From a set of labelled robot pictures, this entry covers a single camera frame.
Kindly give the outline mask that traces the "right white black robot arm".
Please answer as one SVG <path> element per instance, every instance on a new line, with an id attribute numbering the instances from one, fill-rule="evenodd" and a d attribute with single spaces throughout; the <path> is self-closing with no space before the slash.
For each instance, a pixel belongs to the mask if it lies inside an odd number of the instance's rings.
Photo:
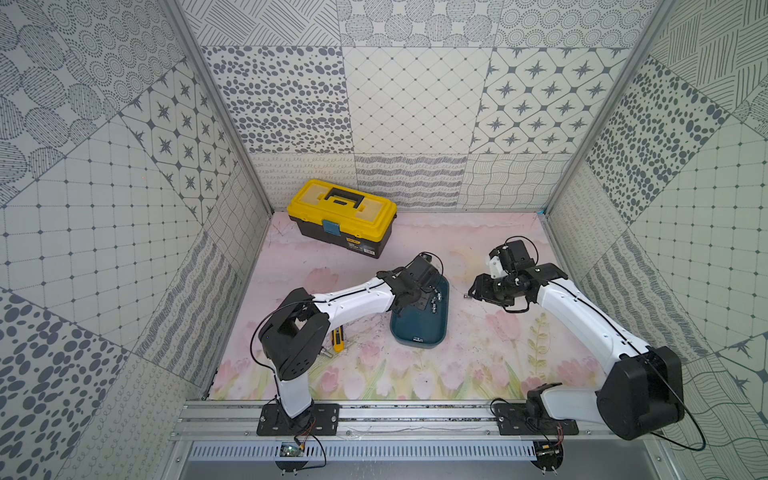
<path id="1" fill-rule="evenodd" d="M 578 389 L 549 383 L 530 390 L 532 418 L 600 423 L 624 440 L 654 433 L 684 419 L 682 365 L 666 346 L 653 347 L 590 301 L 553 263 L 538 264 L 520 239 L 488 255 L 469 297 L 516 313 L 515 303 L 537 304 L 586 346 L 605 375 L 601 386 Z"/>

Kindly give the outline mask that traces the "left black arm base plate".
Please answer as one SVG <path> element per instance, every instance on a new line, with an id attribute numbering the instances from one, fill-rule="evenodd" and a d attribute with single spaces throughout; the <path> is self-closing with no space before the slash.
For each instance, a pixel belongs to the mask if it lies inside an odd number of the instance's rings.
<path id="1" fill-rule="evenodd" d="M 297 417 L 291 418 L 277 403 L 264 405 L 257 427 L 258 436 L 335 436 L 341 406 L 336 403 L 313 403 Z"/>

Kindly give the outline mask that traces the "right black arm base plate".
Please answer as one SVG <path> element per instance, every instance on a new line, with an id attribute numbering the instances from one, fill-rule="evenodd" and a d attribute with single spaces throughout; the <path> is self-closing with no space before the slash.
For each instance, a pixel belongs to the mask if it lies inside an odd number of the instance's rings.
<path id="1" fill-rule="evenodd" d="M 490 411 L 502 436 L 541 435 L 575 436 L 579 428 L 574 420 L 554 420 L 548 417 L 534 417 L 524 403 L 511 403 L 495 399 Z"/>

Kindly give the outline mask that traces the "teal plastic storage tray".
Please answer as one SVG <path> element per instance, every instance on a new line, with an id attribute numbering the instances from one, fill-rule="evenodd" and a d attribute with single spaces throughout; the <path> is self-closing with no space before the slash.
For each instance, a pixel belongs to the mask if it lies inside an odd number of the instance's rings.
<path id="1" fill-rule="evenodd" d="M 441 276 L 434 288 L 434 293 L 422 307 L 408 305 L 392 312 L 390 332 L 398 343 L 432 349 L 444 340 L 449 318 L 450 284 Z"/>

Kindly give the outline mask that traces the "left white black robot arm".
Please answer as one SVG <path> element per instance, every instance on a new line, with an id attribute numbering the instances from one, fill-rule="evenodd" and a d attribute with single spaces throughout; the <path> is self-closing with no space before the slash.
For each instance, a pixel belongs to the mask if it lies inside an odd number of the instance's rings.
<path id="1" fill-rule="evenodd" d="M 437 296 L 444 270 L 432 264 L 435 258 L 434 253 L 421 252 L 404 266 L 379 271 L 340 291 L 311 294 L 305 288 L 294 289 L 265 316 L 251 341 L 260 344 L 267 358 L 256 364 L 272 372 L 284 415 L 295 420 L 311 411 L 308 371 L 330 332 L 370 315 L 424 308 Z"/>

